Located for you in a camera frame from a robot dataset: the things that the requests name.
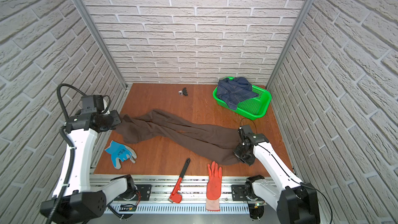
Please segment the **brown trousers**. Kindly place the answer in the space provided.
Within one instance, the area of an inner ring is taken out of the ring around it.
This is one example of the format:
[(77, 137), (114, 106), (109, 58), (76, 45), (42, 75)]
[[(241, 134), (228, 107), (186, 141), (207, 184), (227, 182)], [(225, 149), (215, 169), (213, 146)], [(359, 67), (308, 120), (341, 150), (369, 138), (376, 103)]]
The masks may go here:
[(137, 144), (162, 136), (220, 165), (240, 163), (233, 153), (241, 142), (237, 129), (191, 123), (162, 110), (152, 110), (134, 118), (129, 115), (120, 118), (121, 123), (115, 131), (122, 135), (125, 143)]

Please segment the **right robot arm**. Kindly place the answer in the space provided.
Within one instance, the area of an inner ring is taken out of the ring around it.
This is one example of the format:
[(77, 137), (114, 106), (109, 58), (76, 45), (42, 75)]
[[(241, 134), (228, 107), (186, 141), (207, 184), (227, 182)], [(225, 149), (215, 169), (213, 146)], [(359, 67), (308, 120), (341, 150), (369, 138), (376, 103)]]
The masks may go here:
[(263, 210), (257, 211), (254, 202), (263, 201), (272, 207), (282, 224), (318, 224), (319, 214), (317, 191), (310, 183), (299, 179), (279, 158), (264, 134), (255, 134), (249, 125), (238, 129), (240, 143), (234, 154), (249, 166), (259, 160), (271, 176), (271, 185), (261, 175), (249, 177), (244, 186), (232, 187), (233, 199), (248, 201), (250, 216), (261, 218)]

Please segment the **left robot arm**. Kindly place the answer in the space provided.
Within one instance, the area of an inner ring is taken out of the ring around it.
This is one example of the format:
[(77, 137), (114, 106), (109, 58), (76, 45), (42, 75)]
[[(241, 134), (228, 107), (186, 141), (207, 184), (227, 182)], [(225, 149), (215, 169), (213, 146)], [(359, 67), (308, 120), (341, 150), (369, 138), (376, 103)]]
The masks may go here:
[(116, 177), (100, 188), (91, 187), (91, 157), (97, 136), (121, 121), (116, 110), (108, 110), (103, 96), (82, 96), (81, 101), (82, 109), (69, 116), (59, 130), (67, 143), (60, 180), (52, 198), (40, 205), (40, 213), (48, 224), (88, 222), (101, 217), (116, 198), (137, 194), (129, 175)]

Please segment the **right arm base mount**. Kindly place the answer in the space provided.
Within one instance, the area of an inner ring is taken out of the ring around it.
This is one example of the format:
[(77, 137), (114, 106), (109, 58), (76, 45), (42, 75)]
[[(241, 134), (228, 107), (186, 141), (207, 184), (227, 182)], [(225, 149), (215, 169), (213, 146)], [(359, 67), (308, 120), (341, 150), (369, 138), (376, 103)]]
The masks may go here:
[(251, 201), (251, 188), (244, 185), (232, 185), (231, 194), (233, 201)]

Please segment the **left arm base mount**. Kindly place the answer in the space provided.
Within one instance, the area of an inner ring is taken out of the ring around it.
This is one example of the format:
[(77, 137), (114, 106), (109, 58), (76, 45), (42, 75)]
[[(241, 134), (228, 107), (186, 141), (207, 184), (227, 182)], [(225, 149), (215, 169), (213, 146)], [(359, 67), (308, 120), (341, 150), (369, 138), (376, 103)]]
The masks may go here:
[(135, 193), (129, 193), (125, 196), (119, 196), (115, 200), (137, 202), (138, 199), (140, 198), (140, 201), (149, 201), (151, 196), (152, 186), (150, 184), (135, 185), (135, 186), (136, 186)]

